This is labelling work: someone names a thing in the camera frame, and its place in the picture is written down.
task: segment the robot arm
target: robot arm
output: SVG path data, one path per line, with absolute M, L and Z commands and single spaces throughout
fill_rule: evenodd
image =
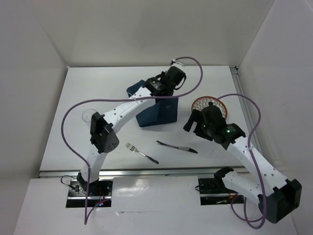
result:
M 122 103 L 103 115 L 100 115 L 98 112 L 92 115 L 90 125 L 91 145 L 87 157 L 90 165 L 89 192 L 92 192 L 97 187 L 99 172 L 107 154 L 115 150 L 119 145 L 119 140 L 116 136 L 119 130 L 137 114 L 158 102 L 158 100 L 152 98 L 141 98 L 172 96 L 174 90 L 178 90 L 186 80 L 186 74 L 182 69 L 183 64 L 173 61 L 167 72 L 162 72 L 156 77 L 149 78 L 145 85 L 129 98 L 130 102 Z M 77 180 L 85 191 L 87 189 L 87 179 L 88 167 L 85 164 L 77 175 Z
M 257 180 L 256 183 L 252 182 L 240 176 L 234 169 L 224 167 L 214 174 L 216 184 L 222 188 L 234 190 L 250 199 L 258 205 L 262 212 L 263 197 L 259 176 L 248 149 L 248 139 L 243 130 L 234 123 L 227 124 L 220 109 L 212 102 L 201 111 L 193 110 L 184 130 L 189 132 L 194 122 L 197 123 L 194 130 L 197 136 L 210 141 L 214 140 L 220 144 L 236 157 Z M 296 179 L 290 181 L 281 174 L 253 145 L 250 148 L 258 163 L 265 186 L 266 218 L 272 223 L 277 223 L 299 206 L 301 184 Z

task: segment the knife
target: knife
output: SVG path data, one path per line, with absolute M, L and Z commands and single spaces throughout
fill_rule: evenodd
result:
M 189 148 L 189 147 L 174 146 L 174 145 L 163 143 L 161 141 L 156 141 L 156 143 L 158 145 L 166 146 L 166 147 L 169 147 L 169 148 L 175 148 L 175 149 L 179 149 L 179 150 L 183 150 L 183 151 L 187 151 L 187 152 L 191 152 L 191 153 L 198 153 L 196 150 L 194 150 L 192 148 Z

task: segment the wall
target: wall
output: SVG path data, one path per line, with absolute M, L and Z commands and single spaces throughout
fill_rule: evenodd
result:
M 31 0 L 70 66 L 239 65 L 273 0 Z
M 312 6 L 312 0 L 276 0 L 239 68 L 245 94 L 262 111 L 263 152 L 303 186 L 300 208 L 292 213 L 300 235 L 313 234 Z
M 0 2 L 0 230 L 13 233 L 42 160 L 66 66 L 25 0 Z

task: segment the metal frame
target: metal frame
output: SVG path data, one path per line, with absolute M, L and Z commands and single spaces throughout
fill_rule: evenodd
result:
M 237 93 L 243 94 L 243 88 L 240 83 L 240 79 L 237 72 L 236 66 L 229 66 L 235 88 Z M 249 112 L 247 101 L 243 98 L 239 98 L 241 108 L 244 113 L 245 121 L 248 130 L 251 131 L 253 127 L 252 117 Z M 262 154 L 259 139 L 256 133 L 253 134 L 252 143 Z M 220 167 L 191 167 L 191 168 L 165 168 L 165 169 L 112 169 L 112 170 L 101 170 L 99 178 L 100 179 L 113 179 L 120 176 L 140 176 L 140 177 L 151 177 L 151 176 L 186 176 L 186 175 L 197 175 L 213 178 L 213 174 L 219 170 Z M 235 166 L 234 168 L 239 174 L 249 173 L 243 166 Z M 63 170 L 63 171 L 40 171 L 39 178 L 60 178 L 63 175 L 70 175 L 76 177 L 79 170 Z

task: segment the silver fork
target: silver fork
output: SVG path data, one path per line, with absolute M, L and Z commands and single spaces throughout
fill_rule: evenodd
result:
M 134 153 L 140 153 L 141 155 L 143 155 L 143 156 L 145 156 L 146 158 L 148 158 L 150 161 L 152 161 L 152 162 L 158 164 L 158 161 L 157 161 L 157 160 L 153 159 L 152 157 L 149 157 L 148 155 L 146 155 L 146 154 L 144 154 L 144 153 L 142 153 L 142 152 L 139 152 L 138 149 L 137 149 L 135 146 L 133 146 L 132 144 L 127 143 L 127 144 L 126 144 L 126 147 L 127 147 L 130 151 L 132 151 L 132 152 L 134 152 Z

